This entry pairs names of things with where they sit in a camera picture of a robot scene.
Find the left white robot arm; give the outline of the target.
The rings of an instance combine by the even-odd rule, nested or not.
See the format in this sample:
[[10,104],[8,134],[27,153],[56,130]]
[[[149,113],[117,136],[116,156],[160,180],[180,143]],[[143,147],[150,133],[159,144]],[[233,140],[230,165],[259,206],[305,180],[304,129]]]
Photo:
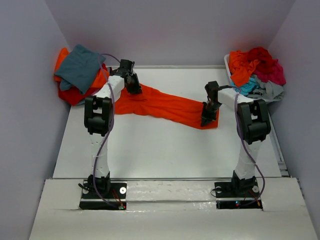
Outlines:
[[111,191],[108,138],[114,126],[115,103],[123,89],[134,95],[142,93],[134,66],[134,61],[121,59],[118,68],[110,69],[106,84],[84,101],[84,127],[91,143],[91,174],[85,188],[100,198]]

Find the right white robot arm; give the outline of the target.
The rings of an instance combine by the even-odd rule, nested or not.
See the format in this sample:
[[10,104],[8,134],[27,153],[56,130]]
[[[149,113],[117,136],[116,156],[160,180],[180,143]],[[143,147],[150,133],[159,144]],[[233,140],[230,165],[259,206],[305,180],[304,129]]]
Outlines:
[[249,191],[260,192],[256,171],[263,176],[256,158],[262,142],[271,132],[271,123],[267,103],[263,99],[251,99],[236,91],[235,86],[220,86],[217,81],[210,81],[204,87],[207,101],[203,103],[201,127],[218,119],[221,105],[234,110],[236,131],[241,145],[237,165],[231,181],[215,183],[214,191],[218,198],[240,198]]

